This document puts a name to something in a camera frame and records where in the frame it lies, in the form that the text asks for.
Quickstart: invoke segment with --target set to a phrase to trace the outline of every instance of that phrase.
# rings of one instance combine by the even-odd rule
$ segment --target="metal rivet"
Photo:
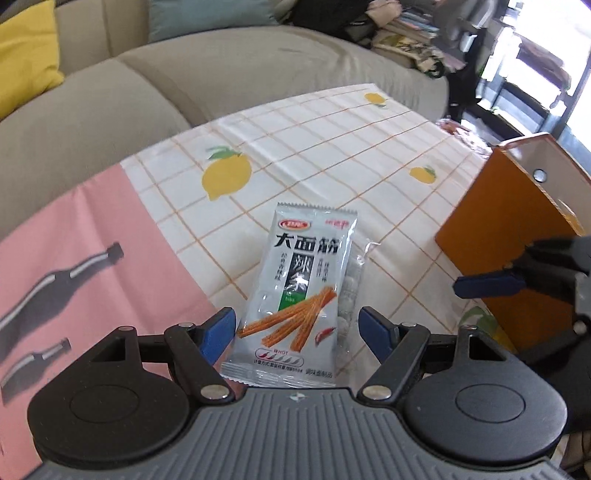
[[[392,396],[392,390],[383,385],[370,385],[363,389],[363,396],[371,400],[387,400]]]
[[[573,330],[577,335],[585,335],[585,333],[587,333],[587,325],[585,322],[581,322],[581,320],[579,320],[578,322],[574,323]]]
[[[538,183],[544,183],[546,180],[548,180],[548,174],[541,168],[536,168],[532,176]]]
[[[201,389],[201,395],[209,400],[222,400],[229,394],[230,390],[223,385],[206,385]]]

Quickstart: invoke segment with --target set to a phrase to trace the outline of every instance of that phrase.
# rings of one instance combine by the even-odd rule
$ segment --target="snack bag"
[[[356,223],[349,210],[277,204],[224,377],[258,387],[334,386],[337,296]]]

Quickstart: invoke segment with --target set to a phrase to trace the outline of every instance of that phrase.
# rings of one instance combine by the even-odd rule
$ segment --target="gray gripper housing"
[[[140,463],[86,471],[45,462],[28,480],[569,478],[548,459],[505,471],[446,462],[422,448],[394,411],[361,405],[347,389],[249,388],[228,406],[201,409],[181,438]]]

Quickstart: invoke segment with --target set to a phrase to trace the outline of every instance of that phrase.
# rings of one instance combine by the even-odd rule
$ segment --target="checkered tablecloth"
[[[212,201],[202,176],[216,147],[247,155],[252,176]],[[483,160],[375,85],[257,106],[165,140],[122,165],[199,287],[216,307],[232,306],[238,316],[256,282],[277,202],[358,212],[355,242],[381,246],[365,266],[357,308],[370,305],[394,323],[412,320],[449,333],[470,306],[453,294],[459,272],[434,235]],[[432,183],[417,180],[414,168],[433,172],[426,179]],[[377,360],[358,332],[352,335],[350,361],[342,367],[355,388]]]

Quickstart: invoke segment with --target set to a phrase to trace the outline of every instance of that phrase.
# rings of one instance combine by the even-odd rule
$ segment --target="beige sofa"
[[[293,2],[272,0],[276,17]],[[301,28],[146,44],[147,0],[73,0],[56,18],[65,82],[0,122],[0,239],[126,156],[261,103],[374,82],[429,119],[446,107],[446,80]]]

